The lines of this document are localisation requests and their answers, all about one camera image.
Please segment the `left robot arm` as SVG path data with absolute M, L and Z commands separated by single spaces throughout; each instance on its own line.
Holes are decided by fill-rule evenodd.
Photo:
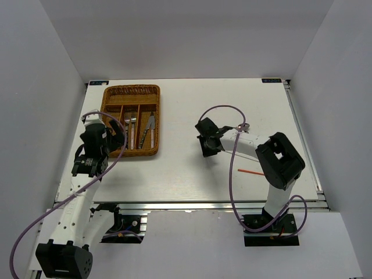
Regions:
M 111 209 L 91 209 L 110 153 L 125 146 L 123 126 L 115 120 L 106 126 L 92 116 L 83 123 L 83 143 L 74 154 L 69 197 L 48 242 L 39 243 L 35 252 L 47 278 L 88 278 L 95 246 L 107 230 L 116 232 L 123 225 L 121 215 Z

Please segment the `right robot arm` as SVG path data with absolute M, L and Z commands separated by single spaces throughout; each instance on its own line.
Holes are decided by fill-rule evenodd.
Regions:
M 305 169 L 305 161 L 281 132 L 271 136 L 251 134 L 248 124 L 236 127 L 218 127 L 208 117 L 195 125 L 199 135 L 203 157 L 230 151 L 229 196 L 233 209 L 233 166 L 236 153 L 258 160 L 263 176 L 269 184 L 266 203 L 262 209 L 263 227 L 271 232 L 277 231 L 284 224 L 283 215 L 287 211 L 293 186 Z

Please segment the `dark handled knife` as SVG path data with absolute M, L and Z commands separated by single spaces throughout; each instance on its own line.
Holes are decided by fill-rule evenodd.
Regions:
M 144 132 L 142 133 L 142 137 L 141 137 L 141 140 L 140 140 L 140 142 L 139 142 L 138 149 L 142 149 L 142 147 L 143 147 L 143 145 L 144 145 L 144 142 L 145 142 L 145 139 L 146 139 L 146 135 L 147 135 L 147 133 L 148 133 L 148 130 L 149 130 L 149 128 L 146 128 L 146 129 L 144 130 Z

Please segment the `orange chopstick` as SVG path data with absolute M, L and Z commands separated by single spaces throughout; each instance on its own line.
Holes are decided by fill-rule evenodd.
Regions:
M 249 173 L 249 174 L 254 174 L 254 175 L 259 175 L 259 176 L 264 176 L 263 173 L 258 172 L 258 171 L 252 171 L 252 170 L 238 169 L 238 172 Z

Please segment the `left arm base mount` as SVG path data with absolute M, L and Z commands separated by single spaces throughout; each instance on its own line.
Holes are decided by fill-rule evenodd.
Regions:
M 101 243 L 106 244 L 140 244 L 145 235 L 145 216 L 135 213 L 125 213 L 115 203 L 103 203 L 92 207 L 91 218 L 96 212 L 108 211 L 113 214 L 113 225 L 105 232 L 109 237 L 103 237 Z

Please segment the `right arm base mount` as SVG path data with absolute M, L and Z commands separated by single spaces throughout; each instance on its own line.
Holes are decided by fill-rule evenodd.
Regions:
M 296 221 L 293 214 L 286 214 L 260 232 L 244 230 L 246 247 L 299 246 Z

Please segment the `pink handled fork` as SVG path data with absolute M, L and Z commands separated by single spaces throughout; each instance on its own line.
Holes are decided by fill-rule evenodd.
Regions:
M 131 141 L 130 141 L 130 149 L 134 149 L 134 138 L 135 138 L 135 123 L 137 121 L 137 116 L 135 112 L 131 114 Z

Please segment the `dark handled fork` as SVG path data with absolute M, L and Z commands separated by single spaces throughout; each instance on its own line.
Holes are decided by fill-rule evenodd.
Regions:
M 125 122 L 126 136 L 127 136 L 127 143 L 126 143 L 125 149 L 128 149 L 128 144 L 129 144 L 128 129 L 130 125 L 130 116 L 127 113 L 124 114 L 124 122 Z

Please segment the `pink handled knife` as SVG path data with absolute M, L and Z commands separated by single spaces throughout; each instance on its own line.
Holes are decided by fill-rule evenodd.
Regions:
M 150 131 L 151 133 L 151 148 L 154 148 L 155 146 L 154 130 L 155 130 L 155 114 L 151 112 L 151 115 L 148 120 L 148 124 L 146 125 L 146 131 Z

